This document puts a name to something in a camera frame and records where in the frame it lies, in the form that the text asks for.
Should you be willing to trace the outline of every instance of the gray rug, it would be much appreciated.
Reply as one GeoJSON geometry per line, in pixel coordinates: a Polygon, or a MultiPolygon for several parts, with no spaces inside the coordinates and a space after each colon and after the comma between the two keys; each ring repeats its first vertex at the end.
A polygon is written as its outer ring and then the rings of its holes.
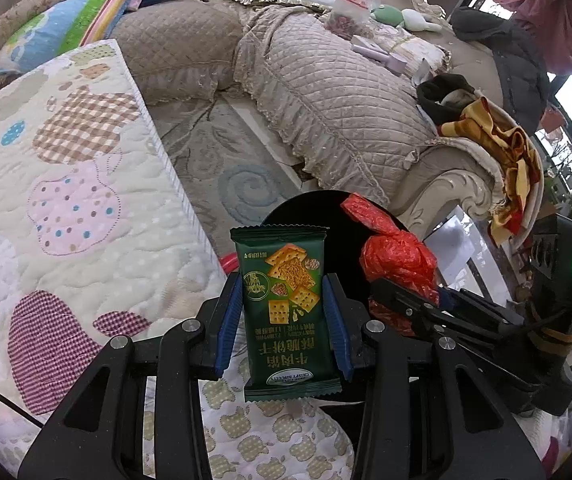
{"type": "Polygon", "coordinates": [[[150,108],[163,146],[218,256],[230,228],[257,225],[300,190],[221,97],[150,108]]]}

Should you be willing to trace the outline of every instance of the green stripe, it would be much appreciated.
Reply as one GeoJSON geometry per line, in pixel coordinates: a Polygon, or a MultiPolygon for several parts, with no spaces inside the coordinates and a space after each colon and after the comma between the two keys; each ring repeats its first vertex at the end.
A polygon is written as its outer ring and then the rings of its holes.
{"type": "Polygon", "coordinates": [[[72,23],[72,26],[66,33],[64,41],[59,46],[59,51],[57,55],[68,52],[74,48],[77,48],[82,41],[83,35],[85,34],[88,27],[92,21],[97,17],[97,14],[106,0],[88,0],[83,7],[82,11],[79,13],[77,18],[72,23]]]}

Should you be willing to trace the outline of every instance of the black circular surface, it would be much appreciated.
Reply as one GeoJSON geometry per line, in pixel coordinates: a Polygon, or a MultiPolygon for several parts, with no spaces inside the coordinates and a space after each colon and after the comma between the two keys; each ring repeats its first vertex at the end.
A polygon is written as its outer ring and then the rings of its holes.
{"type": "MultiPolygon", "coordinates": [[[[277,206],[263,221],[267,224],[316,225],[328,228],[324,244],[323,271],[336,272],[348,298],[368,304],[370,287],[359,264],[361,248],[373,231],[352,220],[341,209],[341,202],[350,193],[338,190],[310,191],[294,196],[277,206]]],[[[406,231],[403,224],[383,207],[395,224],[406,231]]]]}

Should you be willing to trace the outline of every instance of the cracker image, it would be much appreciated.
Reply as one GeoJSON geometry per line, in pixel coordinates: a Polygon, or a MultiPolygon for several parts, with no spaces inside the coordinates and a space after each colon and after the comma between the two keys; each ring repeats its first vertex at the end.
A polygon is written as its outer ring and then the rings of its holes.
{"type": "Polygon", "coordinates": [[[269,300],[268,316],[272,325],[287,325],[290,315],[288,300],[269,300]]]}
{"type": "Polygon", "coordinates": [[[299,260],[304,260],[306,258],[306,251],[301,247],[297,247],[295,244],[286,244],[276,253],[271,254],[266,258],[266,263],[272,266],[277,266],[283,262],[287,262],[291,258],[297,258],[299,260]]]}
{"type": "Polygon", "coordinates": [[[303,308],[306,312],[310,312],[319,302],[319,296],[306,287],[298,286],[292,293],[290,301],[303,308]]]}
{"type": "Polygon", "coordinates": [[[306,288],[315,286],[315,280],[306,272],[299,258],[291,258],[278,266],[272,267],[268,275],[271,278],[283,280],[292,290],[302,285],[306,288]]]}

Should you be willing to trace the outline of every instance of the dark gray coat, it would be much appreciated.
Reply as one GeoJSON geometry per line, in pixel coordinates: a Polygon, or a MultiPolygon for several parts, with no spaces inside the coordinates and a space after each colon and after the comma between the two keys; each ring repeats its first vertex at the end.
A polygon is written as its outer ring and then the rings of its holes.
{"type": "Polygon", "coordinates": [[[479,41],[493,51],[504,110],[528,135],[539,129],[548,101],[546,65],[530,34],[512,20],[460,7],[450,17],[462,41],[479,41]]]}

